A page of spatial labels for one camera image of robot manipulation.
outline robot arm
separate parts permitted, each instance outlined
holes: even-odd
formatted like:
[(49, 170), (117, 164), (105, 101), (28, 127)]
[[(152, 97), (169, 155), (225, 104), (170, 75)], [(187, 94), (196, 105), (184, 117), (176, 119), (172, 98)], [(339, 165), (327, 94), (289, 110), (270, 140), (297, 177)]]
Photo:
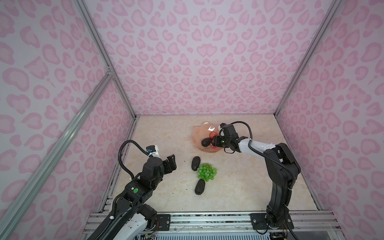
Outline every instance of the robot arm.
[(176, 170), (175, 155), (162, 161), (157, 150), (157, 146), (147, 147), (149, 158), (142, 172), (114, 198), (111, 212), (88, 240), (131, 240), (144, 229), (154, 228), (157, 212), (144, 203), (152, 196), (164, 174)]
[(282, 226), (288, 217), (292, 187), (301, 171), (292, 152), (285, 143), (266, 144), (247, 137), (239, 137), (232, 124), (221, 124), (220, 127), (222, 128), (220, 133), (223, 134), (213, 137), (213, 146), (228, 147), (233, 151), (261, 155), (265, 158), (268, 175), (273, 182), (265, 218), (270, 228)]

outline beige tile floor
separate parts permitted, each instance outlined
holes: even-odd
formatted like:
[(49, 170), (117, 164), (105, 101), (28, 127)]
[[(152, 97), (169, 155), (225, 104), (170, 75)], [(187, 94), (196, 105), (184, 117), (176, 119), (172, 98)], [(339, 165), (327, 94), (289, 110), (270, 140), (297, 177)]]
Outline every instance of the beige tile floor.
[[(240, 116), (144, 116), (140, 117), (133, 140), (145, 148), (158, 145), (163, 160), (175, 154), (177, 169), (164, 176), (152, 197), (146, 202), (158, 212), (195, 211), (265, 211), (270, 200), (272, 181), (265, 160), (244, 153), (205, 153), (197, 150), (190, 137), (195, 126), (204, 122), (231, 123), (245, 121), (252, 129), (253, 139), (265, 143), (285, 142), (273, 115)], [(249, 136), (243, 124), (235, 124), (239, 136)], [(194, 192), (197, 173), (191, 169), (193, 157), (201, 163), (210, 163), (217, 168), (213, 181), (206, 182), (202, 195)], [(147, 157), (131, 146), (125, 165), (134, 175), (142, 170)], [(130, 176), (121, 171), (115, 195), (130, 181)], [(317, 210), (302, 175), (294, 186), (290, 210)]]

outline metal rail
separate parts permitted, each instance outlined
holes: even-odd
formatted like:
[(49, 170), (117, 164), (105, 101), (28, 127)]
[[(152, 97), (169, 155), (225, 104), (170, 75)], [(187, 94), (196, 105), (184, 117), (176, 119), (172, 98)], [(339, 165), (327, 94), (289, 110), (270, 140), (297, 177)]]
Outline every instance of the metal rail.
[(80, 108), (78, 114), (73, 118), (67, 129), (63, 132), (60, 139), (53, 146), (52, 150), (44, 158), (39, 168), (29, 178), (23, 190), (9, 206), (0, 223), (1, 240), (6, 240), (11, 236), (12, 232), (43, 187), (45, 181), (51, 175), (57, 163), (64, 155), (65, 151), (75, 138), (80, 128), (83, 126), (83, 123), (92, 112), (94, 106), (99, 101), (100, 97), (103, 95), (105, 89), (108, 87), (113, 78), (114, 76), (110, 73), (107, 73), (104, 76), (96, 89)]
[[(285, 135), (285, 133), (283, 131), (283, 128), (281, 127), (281, 125), (280, 125), (280, 123), (279, 123), (279, 121), (277, 119), (276, 119), (276, 122), (279, 125), (279, 128), (280, 128), (280, 130), (281, 130), (281, 132), (282, 132), (282, 134), (283, 134), (283, 136), (285, 138), (285, 142), (287, 143), (289, 149), (293, 149), (292, 144), (290, 144), (290, 142), (288, 141), (287, 136)], [(296, 159), (299, 159), (294, 152), (292, 152), (292, 154), (293, 154), (293, 156)], [(313, 201), (314, 201), (317, 209), (318, 210), (324, 210), (325, 209), (324, 205), (321, 203), (320, 199), (317, 197), (317, 194), (316, 194), (314, 188), (312, 187), (312, 184), (311, 184), (309, 178), (307, 177), (305, 171), (301, 171), (301, 174), (303, 175), (303, 179), (304, 179), (305, 185), (307, 186), (308, 191), (310, 192), (310, 194), (311, 194), (311, 196), (313, 198)]]
[[(115, 68), (113, 67), (113, 64), (107, 54), (107, 51), (103, 45), (103, 42), (101, 41), (101, 38), (99, 36), (99, 33), (95, 27), (95, 24), (93, 23), (92, 16), (88, 10), (87, 5), (85, 4), (84, 0), (73, 0), (75, 3), (77, 9), (79, 10), (79, 13), (85, 23), (85, 26), (87, 27), (89, 33), (91, 34), (91, 37), (93, 41), (95, 42), (95, 45), (97, 49), (100, 52), (100, 56), (103, 59), (105, 66), (112, 72), (112, 74), (116, 74)], [(119, 78), (116, 76), (114, 79), (114, 82), (116, 84), (116, 87), (119, 91), (119, 94), (121, 98), (123, 99), (123, 102), (125, 106), (127, 107), (129, 114), (133, 119), (135, 119), (136, 115), (132, 109), (132, 105), (129, 102), (128, 96), (126, 92), (124, 91), (124, 88), (119, 80)]]
[[(251, 213), (260, 212), (165, 212), (170, 214), (170, 230), (161, 233), (253, 233)], [(83, 236), (89, 234), (100, 225), (106, 213), (90, 214), (85, 225)], [(340, 225), (331, 211), (290, 211), (290, 216), (295, 225), (295, 232), (340, 232)], [(268, 232), (281, 232), (269, 229)]]
[(322, 40), (323, 36), (325, 35), (327, 30), (331, 26), (334, 18), (336, 17), (338, 10), (341, 9), (343, 2), (344, 0), (333, 0), (333, 2), (331, 3), (331, 6), (329, 7), (323, 21), (321, 22), (319, 28), (317, 29), (311, 44), (309, 45), (307, 51), (305, 52), (303, 60), (300, 62), (299, 67), (297, 68), (295, 74), (293, 75), (291, 82), (289, 83), (286, 91), (284, 92), (283, 97), (281, 98), (279, 105), (276, 108), (275, 116), (278, 116), (281, 113), (281, 110), (283, 109), (285, 103), (287, 102), (288, 97), (291, 95), (293, 88), (295, 87), (296, 83), (299, 81), (303, 70), (305, 69), (305, 67), (307, 67), (309, 61), (311, 60), (311, 57), (315, 53), (316, 48), (320, 44), (320, 41)]
[[(133, 119), (133, 121), (132, 121), (132, 123), (128, 129), (127, 136), (125, 137), (124, 141), (126, 141), (128, 139), (132, 139), (133, 133), (134, 133), (136, 126), (137, 126), (137, 122), (138, 122), (138, 118)], [(128, 149), (131, 146), (131, 144), (127, 144), (127, 145), (128, 146), (125, 147), (123, 150), (122, 157), (121, 157), (122, 159), (125, 159), (125, 156), (128, 153)], [(108, 209), (106, 211), (109, 211), (109, 205), (112, 203), (112, 200), (113, 200), (113, 199), (109, 199), (109, 198), (110, 198), (110, 196), (113, 196), (113, 194), (114, 194), (116, 184), (118, 183), (118, 177), (120, 175), (120, 170), (121, 170), (121, 167), (120, 167), (119, 163), (116, 161), (115, 166), (113, 167), (111, 177), (109, 178), (107, 188), (105, 189), (105, 192), (103, 194), (103, 198), (101, 199), (100, 205), (97, 209), (97, 212), (105, 211), (107, 204), (108, 204)]]

